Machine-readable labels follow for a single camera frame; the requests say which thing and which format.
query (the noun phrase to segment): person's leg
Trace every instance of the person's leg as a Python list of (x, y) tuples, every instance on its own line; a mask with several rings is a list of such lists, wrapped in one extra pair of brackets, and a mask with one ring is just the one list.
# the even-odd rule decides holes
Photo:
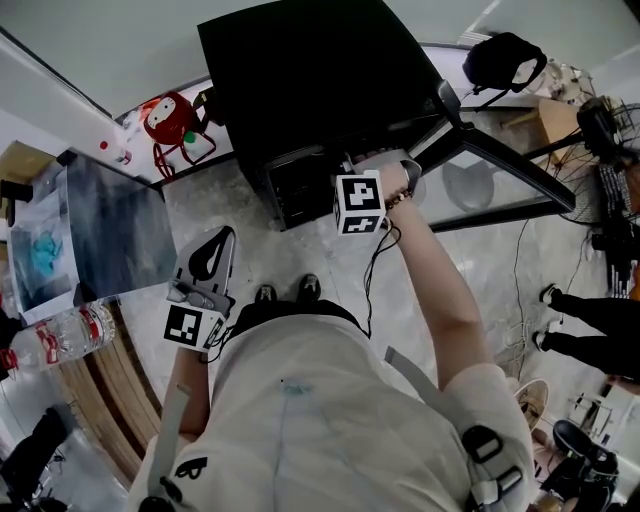
[(328, 300), (319, 300), (321, 294), (320, 281), (314, 274), (307, 274), (301, 279), (296, 302), (279, 301), (272, 286), (262, 285), (255, 302), (240, 312), (230, 339), (274, 318), (291, 315), (337, 316), (360, 328), (358, 321), (346, 309)]
[(322, 287), (318, 278), (313, 274), (304, 276), (300, 281), (296, 299), (296, 303), (300, 306), (299, 314), (337, 316), (348, 320), (360, 329), (358, 321), (351, 313), (334, 302), (320, 300), (321, 294)]
[(551, 309), (579, 318), (607, 336), (629, 332), (640, 316), (640, 302), (628, 299), (581, 299), (557, 287), (543, 290), (541, 298)]
[(263, 284), (258, 288), (253, 304), (242, 308), (230, 338), (238, 336), (260, 324), (293, 314), (292, 303), (279, 301), (275, 288)]
[(629, 340), (612, 336), (576, 337), (561, 332), (537, 336), (536, 345), (542, 351), (553, 350), (602, 370), (608, 375), (636, 377), (640, 374)]

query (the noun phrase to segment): bracelet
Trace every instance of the bracelet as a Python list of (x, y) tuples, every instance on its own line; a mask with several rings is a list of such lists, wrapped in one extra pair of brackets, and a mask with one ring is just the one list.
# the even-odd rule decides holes
[(405, 199), (408, 199), (411, 197), (411, 192), (409, 191), (409, 189), (407, 190), (403, 190), (402, 192), (400, 192), (396, 197), (394, 197), (393, 199), (390, 199), (389, 201), (386, 201), (384, 203), (385, 207), (387, 208), (387, 211), (389, 210), (393, 210), (393, 208), (395, 206), (397, 206), (398, 204), (400, 204), (402, 201), (404, 201)]

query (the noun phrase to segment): black pants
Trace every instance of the black pants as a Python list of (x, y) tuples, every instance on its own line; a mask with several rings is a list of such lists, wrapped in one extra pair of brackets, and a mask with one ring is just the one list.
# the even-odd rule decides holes
[(638, 345), (640, 302), (628, 299), (581, 299), (555, 293), (550, 307), (579, 318), (605, 336), (576, 337), (564, 333), (545, 336), (544, 348), (574, 357), (609, 375), (640, 381), (635, 360)]
[(257, 304), (249, 304), (242, 309), (238, 316), (238, 321), (231, 332), (231, 338), (274, 318), (292, 315), (337, 316), (349, 320), (349, 322), (360, 329), (358, 321), (351, 313), (342, 306), (338, 306), (328, 300), (319, 300), (316, 302), (260, 302)]

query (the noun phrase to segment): person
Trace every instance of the person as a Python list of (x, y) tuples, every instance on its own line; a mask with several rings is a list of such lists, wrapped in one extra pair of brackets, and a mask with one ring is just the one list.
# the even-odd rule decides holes
[[(400, 164), (385, 166), (381, 183), (390, 202), (405, 195), (407, 174)], [(398, 246), (433, 338), (439, 389), (474, 422), (509, 440), (529, 486), (529, 429), (492, 362), (465, 280), (411, 199), (388, 218), (401, 233)], [(180, 501), (176, 510), (465, 510), (470, 456), (452, 423), (386, 383), (356, 319), (318, 300), (315, 276), (302, 280), (297, 303), (276, 298), (262, 286), (241, 312), (211, 399), (207, 366), (197, 352), (178, 349), (167, 395), (176, 385), (191, 393), (163, 481)], [(143, 500), (156, 443), (128, 510), (151, 503)], [(524, 510), (521, 501), (510, 510)]]
[(563, 293), (551, 284), (540, 292), (540, 301), (551, 309), (579, 318), (604, 336), (572, 336), (539, 331), (533, 342), (543, 352), (553, 350), (617, 377), (614, 382), (640, 394), (640, 365), (633, 342), (634, 322), (640, 302), (630, 299), (582, 299)]

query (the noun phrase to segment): cardboard box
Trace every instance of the cardboard box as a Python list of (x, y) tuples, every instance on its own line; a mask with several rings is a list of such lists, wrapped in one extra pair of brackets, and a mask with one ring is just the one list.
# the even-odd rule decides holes
[[(14, 141), (0, 155), (0, 179), (28, 185), (55, 157), (39, 149)], [(0, 217), (7, 218), (7, 202), (0, 203)]]

